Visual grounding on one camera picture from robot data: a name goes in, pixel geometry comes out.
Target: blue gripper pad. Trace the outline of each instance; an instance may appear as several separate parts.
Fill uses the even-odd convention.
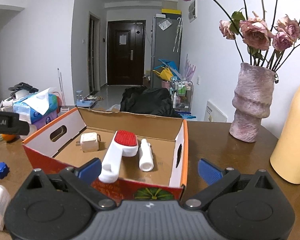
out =
[[[224,175],[224,171],[207,161],[201,159],[198,162],[198,173],[199,176],[210,186],[217,182]]]
[[[91,185],[100,175],[102,169],[101,160],[93,158],[80,168],[75,169],[74,174],[88,185]]]

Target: gray refrigerator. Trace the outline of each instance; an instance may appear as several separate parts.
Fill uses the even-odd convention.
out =
[[[152,54],[150,77],[151,88],[161,87],[161,79],[152,71],[155,67],[162,64],[160,61],[158,61],[159,59],[174,61],[178,69],[180,64],[180,48],[179,52],[177,52],[178,42],[176,44],[176,49],[173,52],[179,20],[170,19],[172,21],[172,25],[170,25],[164,31],[159,27],[159,23],[162,20],[164,20],[164,18],[154,17],[152,25]]]

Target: red bristles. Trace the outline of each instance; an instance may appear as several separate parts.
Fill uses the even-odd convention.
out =
[[[124,146],[136,146],[137,137],[134,133],[125,130],[117,131],[114,141]]]

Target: open box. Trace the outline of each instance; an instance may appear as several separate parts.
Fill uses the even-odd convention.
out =
[[[24,140],[23,147],[33,168],[58,173],[68,166],[80,167],[95,157],[102,161],[117,130],[135,133],[139,146],[141,139],[147,139],[154,168],[142,172],[139,154],[122,157],[115,183],[104,184],[97,179],[91,186],[117,202],[180,199],[188,170],[188,130],[183,119],[74,108]],[[99,151],[82,152],[80,137],[87,132],[100,134]]]

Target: purple tissue package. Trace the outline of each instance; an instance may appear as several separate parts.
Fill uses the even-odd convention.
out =
[[[39,130],[40,128],[44,127],[46,124],[50,123],[54,119],[58,117],[57,111],[53,111],[50,114],[44,115],[39,121],[35,122],[33,125],[37,127]]]

